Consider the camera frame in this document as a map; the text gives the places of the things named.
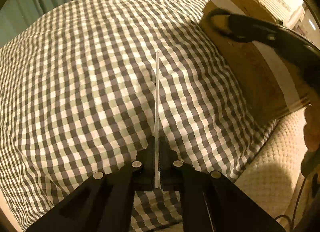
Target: brown cardboard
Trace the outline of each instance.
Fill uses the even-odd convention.
[[[258,0],[231,1],[247,16],[276,23],[271,13]],[[289,114],[290,111],[287,108],[283,92],[269,65],[255,45],[253,43],[234,42],[211,29],[206,15],[215,8],[217,8],[216,5],[209,1],[204,8],[204,16],[200,26],[229,63],[254,119],[263,125],[270,120]],[[215,21],[215,24],[224,25],[222,21]],[[298,75],[296,66],[284,59],[282,61],[286,65],[300,97],[300,100],[291,105],[295,110],[298,110],[309,103],[307,89]]]

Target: black cable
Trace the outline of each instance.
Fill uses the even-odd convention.
[[[294,210],[293,210],[293,215],[292,215],[292,220],[290,219],[290,217],[288,217],[287,215],[279,215],[277,217],[274,218],[274,220],[278,220],[279,218],[285,218],[288,223],[289,223],[289,232],[291,232],[293,230],[293,226],[294,226],[294,219],[296,217],[296,212],[297,212],[297,208],[298,208],[298,204],[299,204],[299,200],[300,200],[300,197],[301,197],[301,194],[302,194],[302,190],[303,190],[303,187],[306,183],[306,180],[307,178],[304,178],[303,182],[302,182],[302,185],[301,185],[301,188],[300,188],[300,191],[299,191],[299,194],[298,194],[298,198],[297,198],[297,201],[296,201],[296,205],[294,206]]]

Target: cardboard box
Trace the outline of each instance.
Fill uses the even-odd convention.
[[[266,124],[309,104],[307,87],[297,67],[280,58],[274,49],[256,41],[237,43],[211,29],[206,16],[217,7],[273,23],[276,19],[258,0],[210,0],[200,22],[229,63],[258,124]],[[214,23],[225,28],[221,16]]]

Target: silver screw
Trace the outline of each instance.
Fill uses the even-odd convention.
[[[211,177],[215,179],[219,179],[221,178],[221,173],[217,170],[214,170],[213,172],[211,172]]]
[[[175,160],[175,161],[173,162],[173,165],[174,165],[175,167],[181,167],[181,166],[183,165],[183,162],[180,161],[180,160]]]
[[[103,177],[103,172],[97,171],[97,172],[95,172],[95,173],[93,174],[93,177],[94,177],[95,179],[101,179],[101,178]]]
[[[276,40],[276,37],[275,37],[274,35],[272,35],[272,34],[269,34],[269,35],[267,36],[267,39],[268,39],[268,40]]]
[[[131,165],[134,168],[139,168],[139,167],[141,167],[142,163],[140,161],[136,160]]]

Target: checkered bedsheet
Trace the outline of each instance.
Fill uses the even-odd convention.
[[[160,56],[160,134],[199,171],[231,180],[275,122],[258,126],[199,28],[208,0],[75,0],[0,49],[0,185],[23,229],[97,170],[146,148]],[[181,220],[178,193],[136,194],[131,231]]]

